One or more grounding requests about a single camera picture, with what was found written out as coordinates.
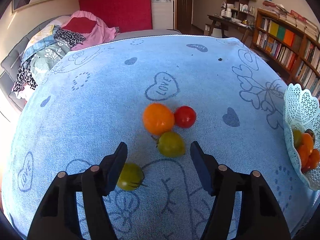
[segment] pink blanket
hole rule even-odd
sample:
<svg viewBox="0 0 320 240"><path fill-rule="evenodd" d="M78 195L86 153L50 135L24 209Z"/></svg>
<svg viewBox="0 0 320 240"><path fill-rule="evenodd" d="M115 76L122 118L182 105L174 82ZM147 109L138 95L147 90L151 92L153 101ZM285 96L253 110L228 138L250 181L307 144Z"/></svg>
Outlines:
<svg viewBox="0 0 320 240"><path fill-rule="evenodd" d="M78 44L74 46L71 50L79 50L79 49L85 49L94 45L99 45L102 43L106 43L109 41L112 41L116 36L116 29L108 28L108 26L104 23L103 20L96 17L94 14L86 11L76 11L73 15L71 15L70 20L73 17L86 17L90 20L97 21L97 24L93 27L93 30L91 33L82 33L82 35L85 37L85 40L83 41L83 44Z"/></svg>

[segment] wooden desk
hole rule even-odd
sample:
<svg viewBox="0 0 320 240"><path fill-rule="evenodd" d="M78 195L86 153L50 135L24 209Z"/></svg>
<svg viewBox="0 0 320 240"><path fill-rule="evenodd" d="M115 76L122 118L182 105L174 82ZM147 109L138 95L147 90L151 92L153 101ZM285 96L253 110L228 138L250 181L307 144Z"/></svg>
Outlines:
<svg viewBox="0 0 320 240"><path fill-rule="evenodd" d="M243 44L247 40L248 36L252 36L253 35L253 30L251 30L248 27L240 26L240 25L232 22L231 20L226 20L225 18L220 18L220 17L217 17L217 16L209 15L209 14L208 14L208 17L209 17L210 20L212 20L212 24L211 24L208 36L211 36L213 29L217 27L216 26L217 22L220 22L220 24L221 24L222 38L227 38L227 36L224 34L224 30L225 30L226 26L229 26L229 27L232 27L234 29L237 29L239 32L243 33L243 36L242 36L242 39L241 39L241 42Z"/></svg>

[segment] brown door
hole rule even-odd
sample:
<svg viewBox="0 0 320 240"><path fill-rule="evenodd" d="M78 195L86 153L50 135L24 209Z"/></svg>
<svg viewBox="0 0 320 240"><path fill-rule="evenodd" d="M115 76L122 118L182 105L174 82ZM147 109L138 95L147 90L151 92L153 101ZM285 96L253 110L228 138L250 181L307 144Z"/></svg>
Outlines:
<svg viewBox="0 0 320 240"><path fill-rule="evenodd" d="M192 0L177 0L177 29L188 32L191 28Z"/></svg>

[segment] blue blanket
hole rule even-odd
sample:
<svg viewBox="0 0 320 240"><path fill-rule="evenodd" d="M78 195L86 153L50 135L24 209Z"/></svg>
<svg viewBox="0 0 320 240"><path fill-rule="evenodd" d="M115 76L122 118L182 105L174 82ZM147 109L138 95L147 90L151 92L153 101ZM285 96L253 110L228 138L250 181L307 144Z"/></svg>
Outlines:
<svg viewBox="0 0 320 240"><path fill-rule="evenodd" d="M115 41L69 52L47 74L24 108L4 174L4 211L26 236L48 186L59 171L82 172L128 145L128 161L146 179L133 192L118 187L104 198L119 239L199 239L214 198L190 158L159 154L141 116L161 102L197 113L190 129L175 127L189 149L237 172L260 171L294 234L308 219L316 193L303 185L287 154L283 131L286 84L239 40L168 35ZM83 237L88 233L77 195ZM229 238L235 237L236 194Z"/></svg>

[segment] orange tomato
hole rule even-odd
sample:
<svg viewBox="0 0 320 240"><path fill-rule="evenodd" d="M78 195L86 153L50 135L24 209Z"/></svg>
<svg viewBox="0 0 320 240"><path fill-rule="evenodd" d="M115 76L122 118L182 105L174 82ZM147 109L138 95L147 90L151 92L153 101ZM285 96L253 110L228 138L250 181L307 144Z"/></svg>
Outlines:
<svg viewBox="0 0 320 240"><path fill-rule="evenodd" d="M301 160L301 168L304 168L308 162L309 150L306 145L302 144L298 147L297 152Z"/></svg>
<svg viewBox="0 0 320 240"><path fill-rule="evenodd" d="M320 153L319 150L313 149L311 155L308 158L306 166L301 169L302 173L315 169L320 162Z"/></svg>
<svg viewBox="0 0 320 240"><path fill-rule="evenodd" d="M308 152L309 152L309 155L310 155L312 153L313 147L314 147L313 138L308 133L303 133L301 135L301 137L302 137L302 142L301 143L304 144L305 146L307 146Z"/></svg>
<svg viewBox="0 0 320 240"><path fill-rule="evenodd" d="M174 126L174 114L166 106L154 103L146 107L142 115L144 127L153 135L162 135Z"/></svg>

